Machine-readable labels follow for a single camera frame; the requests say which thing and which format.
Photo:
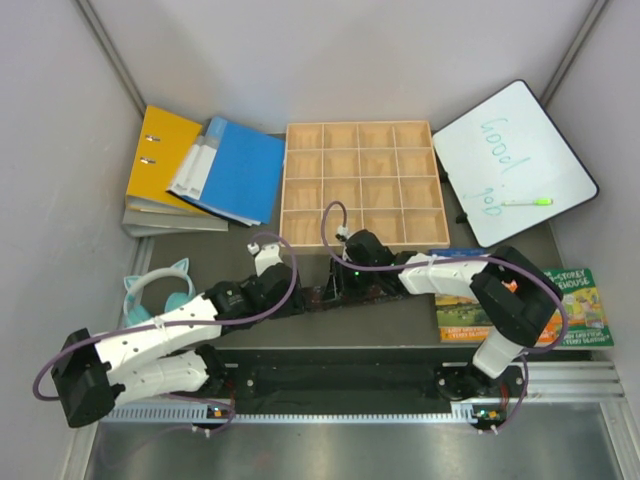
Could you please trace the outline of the brown floral necktie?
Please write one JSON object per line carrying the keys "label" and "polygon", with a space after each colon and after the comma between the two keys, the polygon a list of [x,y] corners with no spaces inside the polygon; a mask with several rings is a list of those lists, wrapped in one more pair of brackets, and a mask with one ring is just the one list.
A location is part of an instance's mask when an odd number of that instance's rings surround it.
{"label": "brown floral necktie", "polygon": [[409,294],[389,295],[377,286],[360,292],[338,291],[329,287],[305,287],[302,289],[305,310],[323,312],[349,307],[376,305],[405,300]]}

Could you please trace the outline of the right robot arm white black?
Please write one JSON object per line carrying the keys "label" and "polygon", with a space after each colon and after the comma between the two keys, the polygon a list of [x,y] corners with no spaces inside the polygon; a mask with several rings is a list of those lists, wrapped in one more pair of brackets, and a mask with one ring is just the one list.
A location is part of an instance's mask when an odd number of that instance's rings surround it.
{"label": "right robot arm white black", "polygon": [[332,258],[357,274],[369,274],[384,290],[396,294],[451,295],[474,300],[491,322],[467,370],[469,388],[487,396],[498,389],[509,364],[538,341],[555,313],[562,319],[556,341],[567,333],[563,293],[517,249],[493,254],[446,257],[403,251],[393,253],[369,230],[355,233],[341,225],[337,239],[343,253]]}

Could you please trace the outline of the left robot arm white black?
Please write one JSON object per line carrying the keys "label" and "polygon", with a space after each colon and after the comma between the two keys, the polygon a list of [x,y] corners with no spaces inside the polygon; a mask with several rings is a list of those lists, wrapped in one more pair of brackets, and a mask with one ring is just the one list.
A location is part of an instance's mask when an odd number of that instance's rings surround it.
{"label": "left robot arm white black", "polygon": [[90,425],[118,406],[149,397],[220,394],[227,374],[211,341],[302,308],[297,268],[282,260],[282,246],[250,245],[255,274],[219,282],[135,327],[71,333],[50,370],[68,426]]}

